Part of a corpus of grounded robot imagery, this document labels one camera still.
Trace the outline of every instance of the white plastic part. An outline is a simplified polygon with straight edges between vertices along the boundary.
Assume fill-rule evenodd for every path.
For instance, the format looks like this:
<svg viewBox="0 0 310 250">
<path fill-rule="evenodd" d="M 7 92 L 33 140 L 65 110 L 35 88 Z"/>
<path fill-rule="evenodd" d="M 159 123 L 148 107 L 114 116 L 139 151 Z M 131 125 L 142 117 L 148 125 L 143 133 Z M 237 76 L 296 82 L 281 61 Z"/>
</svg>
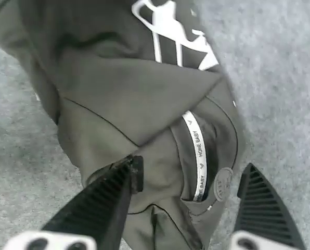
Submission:
<svg viewBox="0 0 310 250">
<path fill-rule="evenodd" d="M 38 240 L 47 240 L 44 250 L 67 250 L 75 243 L 82 243 L 86 250 L 97 250 L 93 238 L 83 235 L 64 234 L 48 231 L 27 231 L 11 238 L 3 250 L 28 250 L 29 245 Z"/>
<path fill-rule="evenodd" d="M 243 247 L 239 244 L 241 240 L 248 240 L 253 243 L 255 249 Z M 268 240 L 255 234 L 238 231 L 231 236 L 229 250 L 299 250 L 294 247 Z"/>
</svg>

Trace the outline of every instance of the gray fabric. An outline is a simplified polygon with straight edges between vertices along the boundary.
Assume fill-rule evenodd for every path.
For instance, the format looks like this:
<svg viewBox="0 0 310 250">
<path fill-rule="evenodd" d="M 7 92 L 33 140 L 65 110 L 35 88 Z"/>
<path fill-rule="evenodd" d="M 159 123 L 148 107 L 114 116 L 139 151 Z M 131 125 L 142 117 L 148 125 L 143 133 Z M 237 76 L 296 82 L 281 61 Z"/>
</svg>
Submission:
<svg viewBox="0 0 310 250">
<path fill-rule="evenodd" d="M 254 7 L 249 1 L 241 7 L 242 1 L 237 5 L 231 1 L 224 1 L 223 5 L 213 1 L 210 3 L 214 7 L 212 15 L 206 18 L 209 18 L 208 28 L 215 37 L 219 57 L 234 81 L 238 103 L 251 132 L 252 147 L 247 160 L 263 164 L 266 176 L 271 177 L 285 203 L 291 205 L 310 247 L 310 185 L 307 185 L 310 184 L 310 27 L 307 28 L 310 19 L 306 19 L 310 9 L 307 12 L 304 6 L 298 5 L 287 11 L 286 2 L 258 3 Z M 305 27 L 300 35 L 296 32 L 298 23 Z M 282 54 L 284 48 L 302 44 L 309 46 L 301 47 L 293 55 Z M 274 47 L 279 53 L 272 53 Z M 5 195 L 5 198 L 0 197 L 0 240 L 24 227 L 38 227 L 39 220 L 46 220 L 68 199 L 65 194 L 75 193 L 71 189 L 75 184 L 64 179 L 65 169 L 73 172 L 73 168 L 69 168 L 60 151 L 55 152 L 57 142 L 52 139 L 55 128 L 38 113 L 41 109 L 35 98 L 31 98 L 29 86 L 22 84 L 24 82 L 25 77 L 20 75 L 15 62 L 0 52 L 0 196 Z M 309 82 L 309 85 L 301 85 L 302 82 Z M 276 94 L 285 98 L 275 99 Z M 28 148 L 19 153 L 22 150 L 17 146 Z M 34 165 L 40 167 L 38 172 L 33 170 Z M 52 194 L 59 201 L 46 198 Z M 230 232 L 237 204 L 235 198 L 227 204 L 228 212 L 222 220 L 224 227 L 218 229 L 213 239 L 215 245 Z M 46 214 L 33 218 L 36 209 Z"/>
</svg>

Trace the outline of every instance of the white printed design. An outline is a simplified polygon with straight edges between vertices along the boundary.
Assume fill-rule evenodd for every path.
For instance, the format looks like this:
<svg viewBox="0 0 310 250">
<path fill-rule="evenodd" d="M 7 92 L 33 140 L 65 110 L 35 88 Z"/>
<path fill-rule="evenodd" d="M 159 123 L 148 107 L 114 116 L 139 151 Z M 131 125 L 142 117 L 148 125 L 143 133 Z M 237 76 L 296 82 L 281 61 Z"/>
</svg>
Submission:
<svg viewBox="0 0 310 250">
<path fill-rule="evenodd" d="M 140 9 L 147 6 L 152 12 L 152 23 L 149 23 L 140 14 Z M 192 30 L 198 37 L 189 41 L 186 37 L 184 26 L 175 19 L 176 3 L 168 0 L 161 6 L 155 6 L 151 0 L 138 0 L 132 5 L 132 13 L 152 32 L 154 43 L 155 61 L 162 62 L 161 45 L 159 35 L 173 40 L 176 43 L 177 65 L 183 66 L 182 46 L 194 51 L 207 53 L 200 63 L 199 70 L 207 70 L 218 64 L 215 55 L 207 42 L 205 35 L 200 30 Z"/>
<path fill-rule="evenodd" d="M 205 142 L 203 140 L 199 124 L 194 115 L 190 111 L 187 111 L 183 115 L 183 119 L 185 120 L 188 130 L 190 131 L 197 160 L 197 188 L 193 200 L 195 202 L 201 202 L 205 193 L 207 181 L 207 157 Z"/>
</svg>

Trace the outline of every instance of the dark gray garment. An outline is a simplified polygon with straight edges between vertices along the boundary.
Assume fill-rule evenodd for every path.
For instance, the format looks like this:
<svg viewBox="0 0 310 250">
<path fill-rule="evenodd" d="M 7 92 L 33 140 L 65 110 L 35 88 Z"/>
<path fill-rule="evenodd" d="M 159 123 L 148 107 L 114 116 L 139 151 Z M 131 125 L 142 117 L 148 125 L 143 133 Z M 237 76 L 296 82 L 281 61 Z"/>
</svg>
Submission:
<svg viewBox="0 0 310 250">
<path fill-rule="evenodd" d="M 241 123 L 219 67 L 198 70 L 205 52 L 182 46 L 178 67 L 175 41 L 158 35 L 158 62 L 152 31 L 132 14 L 135 4 L 0 1 L 0 46 L 29 74 L 84 185 L 129 154 L 144 157 L 144 191 L 132 197 L 123 235 L 133 250 L 207 249 L 244 148 Z M 200 38 L 187 2 L 153 1 L 165 4 L 174 4 L 188 42 Z M 154 8 L 140 13 L 155 25 Z M 188 110 L 207 158 L 198 202 L 197 155 L 182 118 Z"/>
</svg>

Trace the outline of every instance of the white woven label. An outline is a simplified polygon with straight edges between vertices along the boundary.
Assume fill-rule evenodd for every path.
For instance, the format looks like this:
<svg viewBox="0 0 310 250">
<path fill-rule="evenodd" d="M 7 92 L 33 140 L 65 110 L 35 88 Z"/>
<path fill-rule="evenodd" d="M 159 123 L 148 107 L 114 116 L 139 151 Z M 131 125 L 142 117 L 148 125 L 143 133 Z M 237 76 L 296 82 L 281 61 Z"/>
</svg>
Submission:
<svg viewBox="0 0 310 250">
<path fill-rule="evenodd" d="M 207 157 L 205 142 L 203 140 L 199 124 L 194 115 L 190 111 L 187 111 L 183 115 L 183 119 L 185 120 L 187 128 L 192 137 L 193 146 L 196 154 L 197 187 L 193 200 L 195 202 L 200 202 L 202 201 L 203 195 L 205 193 L 207 181 Z"/>
</svg>

